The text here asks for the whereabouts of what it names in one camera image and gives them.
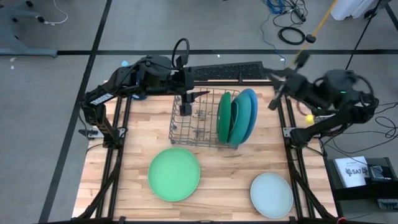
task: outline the label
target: label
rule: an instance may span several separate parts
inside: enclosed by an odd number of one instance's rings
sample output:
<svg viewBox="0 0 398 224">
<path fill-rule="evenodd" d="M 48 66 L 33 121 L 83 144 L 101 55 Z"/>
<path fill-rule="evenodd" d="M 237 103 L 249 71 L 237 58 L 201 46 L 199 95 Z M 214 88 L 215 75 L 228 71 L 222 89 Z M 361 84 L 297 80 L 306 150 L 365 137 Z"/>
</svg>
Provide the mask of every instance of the label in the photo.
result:
<svg viewBox="0 0 398 224">
<path fill-rule="evenodd" d="M 101 103 L 107 101 L 108 99 L 111 99 L 112 97 L 113 97 L 112 94 L 107 93 L 107 94 L 105 94 L 105 95 L 103 95 L 103 96 L 97 98 L 96 100 L 91 101 L 90 103 L 91 103 L 92 105 L 99 105 L 99 104 L 101 104 Z"/>
</svg>

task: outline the plate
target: plate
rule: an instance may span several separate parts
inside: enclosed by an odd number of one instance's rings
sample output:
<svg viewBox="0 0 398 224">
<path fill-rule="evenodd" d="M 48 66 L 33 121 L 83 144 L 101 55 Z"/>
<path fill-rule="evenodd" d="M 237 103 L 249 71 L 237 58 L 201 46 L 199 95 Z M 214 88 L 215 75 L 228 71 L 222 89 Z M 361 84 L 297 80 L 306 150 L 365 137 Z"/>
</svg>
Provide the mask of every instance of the plate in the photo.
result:
<svg viewBox="0 0 398 224">
<path fill-rule="evenodd" d="M 226 143 L 231 120 L 231 94 L 226 92 L 220 99 L 217 110 L 217 137 L 220 143 Z"/>
<path fill-rule="evenodd" d="M 241 144 L 244 143 L 246 140 L 248 140 L 250 134 L 254 129 L 254 125 L 256 124 L 256 118 L 257 118 L 257 110 L 258 110 L 258 101 L 257 101 L 256 92 L 254 92 L 254 90 L 252 89 L 245 89 L 242 91 L 242 93 L 247 93 L 250 96 L 251 114 L 250 114 L 248 130 L 246 131 L 246 134 L 244 135 Z"/>
<path fill-rule="evenodd" d="M 254 208 L 265 217 L 282 218 L 293 206 L 290 185 L 281 176 L 272 173 L 258 175 L 250 188 Z"/>
<path fill-rule="evenodd" d="M 174 147 L 155 156 L 148 170 L 148 183 L 153 193 L 168 202 L 191 195 L 199 184 L 200 166 L 188 150 Z"/>
<path fill-rule="evenodd" d="M 240 93 L 231 103 L 231 124 L 228 143 L 237 146 L 242 143 L 248 130 L 251 114 L 251 100 L 247 93 Z"/>
</svg>

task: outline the white container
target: white container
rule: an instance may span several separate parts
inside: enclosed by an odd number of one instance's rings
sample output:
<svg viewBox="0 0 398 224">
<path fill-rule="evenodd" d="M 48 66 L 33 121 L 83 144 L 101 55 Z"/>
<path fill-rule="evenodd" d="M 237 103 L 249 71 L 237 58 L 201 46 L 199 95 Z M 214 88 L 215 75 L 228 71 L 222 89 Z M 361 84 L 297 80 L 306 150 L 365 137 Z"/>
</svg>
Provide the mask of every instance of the white container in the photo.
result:
<svg viewBox="0 0 398 224">
<path fill-rule="evenodd" d="M 349 16 L 358 18 L 373 1 L 374 0 L 338 0 L 330 14 L 337 21 L 342 21 Z"/>
</svg>

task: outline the blue object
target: blue object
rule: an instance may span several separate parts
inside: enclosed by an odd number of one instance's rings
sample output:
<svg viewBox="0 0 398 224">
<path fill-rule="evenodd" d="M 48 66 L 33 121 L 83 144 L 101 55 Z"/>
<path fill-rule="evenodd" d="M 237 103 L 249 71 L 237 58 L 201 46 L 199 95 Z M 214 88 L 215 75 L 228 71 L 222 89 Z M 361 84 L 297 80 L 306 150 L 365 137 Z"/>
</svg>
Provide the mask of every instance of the blue object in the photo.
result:
<svg viewBox="0 0 398 224">
<path fill-rule="evenodd" d="M 271 0 L 267 0 L 266 2 L 266 0 L 262 0 L 262 3 L 266 4 L 273 14 L 282 14 L 286 10 L 284 0 L 275 0 L 275 2 L 271 2 Z"/>
<path fill-rule="evenodd" d="M 147 96 L 143 96 L 143 97 L 139 97 L 139 96 L 137 96 L 137 95 L 131 95 L 131 98 L 133 98 L 133 99 L 135 99 L 135 100 L 144 100 L 144 99 L 146 99 L 147 98 Z"/>
<path fill-rule="evenodd" d="M 127 61 L 122 61 L 122 66 L 123 67 L 126 67 L 126 66 L 128 66 L 129 65 L 129 62 L 127 62 Z"/>
<path fill-rule="evenodd" d="M 251 115 L 251 100 L 246 93 L 240 93 L 231 103 L 231 125 L 228 143 L 237 146 L 242 143 L 248 130 Z"/>
<path fill-rule="evenodd" d="M 282 218 L 293 206 L 290 185 L 281 176 L 272 173 L 258 175 L 250 188 L 254 208 L 265 217 Z"/>
<path fill-rule="evenodd" d="M 252 90 L 252 89 L 245 89 L 242 91 L 242 93 L 246 93 L 247 95 L 250 96 L 251 113 L 250 113 L 250 121 L 249 121 L 248 130 L 246 131 L 246 134 L 244 135 L 241 144 L 244 143 L 246 140 L 248 140 L 250 134 L 252 133 L 252 131 L 254 129 L 254 125 L 256 124 L 257 111 L 258 111 L 258 101 L 257 101 L 256 92 L 254 92 L 254 90 Z"/>
</svg>

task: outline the green plate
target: green plate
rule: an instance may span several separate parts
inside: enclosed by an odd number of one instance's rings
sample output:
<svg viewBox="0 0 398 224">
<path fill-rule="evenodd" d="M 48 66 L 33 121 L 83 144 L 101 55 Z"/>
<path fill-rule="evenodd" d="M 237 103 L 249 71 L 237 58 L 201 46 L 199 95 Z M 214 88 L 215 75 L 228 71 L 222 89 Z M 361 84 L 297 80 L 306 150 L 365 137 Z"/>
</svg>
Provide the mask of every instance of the green plate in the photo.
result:
<svg viewBox="0 0 398 224">
<path fill-rule="evenodd" d="M 231 103 L 231 131 L 228 143 L 233 146 L 241 144 L 249 127 L 251 99 L 247 93 L 240 93 Z"/>
<path fill-rule="evenodd" d="M 200 166 L 188 150 L 175 147 L 162 151 L 151 162 L 148 183 L 162 200 L 177 202 L 195 191 L 200 180 Z"/>
<path fill-rule="evenodd" d="M 226 92 L 220 99 L 217 111 L 217 136 L 220 143 L 227 143 L 231 120 L 231 94 Z"/>
</svg>

